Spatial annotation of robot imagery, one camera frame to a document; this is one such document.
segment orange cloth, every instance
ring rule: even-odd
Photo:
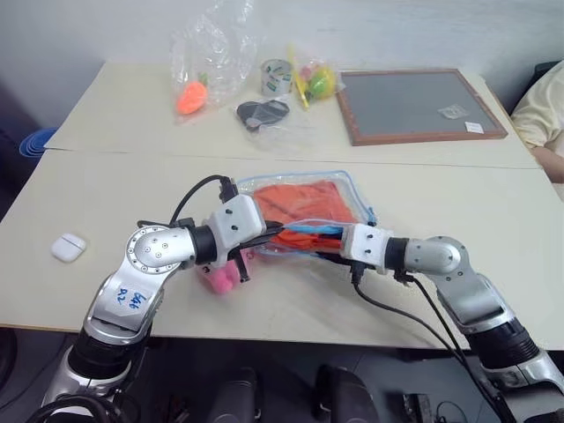
[[[308,184],[280,184],[258,189],[253,194],[263,217],[280,223],[291,223],[302,219],[328,219],[356,223],[345,201],[333,182],[319,181]],[[320,237],[317,234],[298,234],[285,230],[272,242],[292,249],[335,250],[340,240]]]

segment white sticker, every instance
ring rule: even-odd
[[[115,315],[144,314],[150,302],[151,295],[142,289],[119,286],[106,306],[106,310]]]
[[[483,134],[484,133],[484,128],[482,128],[482,125],[480,125],[479,123],[464,122],[464,125],[466,125],[466,130],[468,132],[474,132],[476,134]]]

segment clear plastic bag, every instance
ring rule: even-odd
[[[345,88],[337,68],[327,60],[288,48],[296,91],[305,109],[317,100],[328,99]]]
[[[246,138],[260,150],[299,152],[314,140],[314,125],[290,94],[275,99],[246,101],[235,109]]]
[[[338,251],[340,239],[331,237],[334,231],[352,223],[376,224],[372,207],[342,170],[268,174],[238,181],[237,187],[255,199],[266,220],[285,225],[284,232],[257,249],[261,254]]]
[[[175,110],[189,115],[221,106],[243,87],[260,43],[254,0],[213,0],[173,34]]]

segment table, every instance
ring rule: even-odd
[[[163,65],[106,63],[48,147],[256,160],[538,168],[484,80],[471,72],[463,74],[506,128],[507,137],[351,148],[336,99],[318,102],[304,112],[292,96],[291,113],[300,117],[291,128],[295,142],[274,151],[263,145],[262,150],[256,148],[235,118],[239,104],[260,98],[256,79],[228,106],[178,124],[168,72]]]
[[[185,191],[208,174],[242,178],[335,166],[352,175],[381,225],[396,235],[448,234],[464,241],[474,268],[495,283],[536,341],[547,349],[564,348],[564,208],[535,168],[48,151],[0,225],[0,323],[78,330],[97,287],[122,261],[135,221],[166,220]],[[198,192],[186,215],[204,218],[219,203],[217,194],[213,187]],[[49,253],[64,232],[89,241],[71,264]],[[195,272],[176,273],[153,334],[439,347],[416,323],[360,301],[346,268],[315,259],[261,261],[251,277],[218,296]],[[444,334],[414,288],[375,272],[366,276],[364,287]]]

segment pink toy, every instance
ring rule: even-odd
[[[249,261],[255,258],[255,253],[247,249],[243,250],[241,254],[247,271],[249,271]],[[210,282],[211,288],[213,288],[216,293],[228,293],[235,288],[237,284],[241,283],[239,271],[233,260],[227,262],[221,269],[214,269],[206,265],[198,267],[197,271]]]

